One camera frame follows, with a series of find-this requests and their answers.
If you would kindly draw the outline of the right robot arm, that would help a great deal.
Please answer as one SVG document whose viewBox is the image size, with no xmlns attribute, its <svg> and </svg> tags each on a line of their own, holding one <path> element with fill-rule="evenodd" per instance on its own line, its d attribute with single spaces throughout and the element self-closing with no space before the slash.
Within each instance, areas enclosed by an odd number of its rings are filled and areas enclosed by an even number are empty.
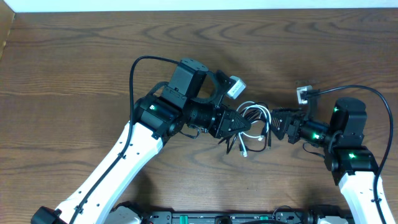
<svg viewBox="0 0 398 224">
<path fill-rule="evenodd" d="M 329 123 L 312 119 L 311 112 L 282 108 L 271 112 L 271 130 L 282 140 L 303 140 L 323 148 L 324 163 L 344 196 L 355 223 L 394 223 L 384 195 L 379 166 L 363 145 L 366 105 L 350 97 L 336 101 Z"/>
</svg>

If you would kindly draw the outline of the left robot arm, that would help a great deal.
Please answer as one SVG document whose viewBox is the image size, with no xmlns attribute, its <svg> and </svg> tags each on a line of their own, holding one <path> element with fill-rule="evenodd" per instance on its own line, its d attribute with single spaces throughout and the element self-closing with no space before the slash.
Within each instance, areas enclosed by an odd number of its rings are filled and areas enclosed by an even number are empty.
<svg viewBox="0 0 398 224">
<path fill-rule="evenodd" d="M 136 101 L 117 143 L 84 183 L 56 209 L 40 207 L 32 223 L 106 223 L 137 173 L 184 125 L 214 138 L 247 131 L 251 124 L 221 104 L 147 95 Z"/>
</svg>

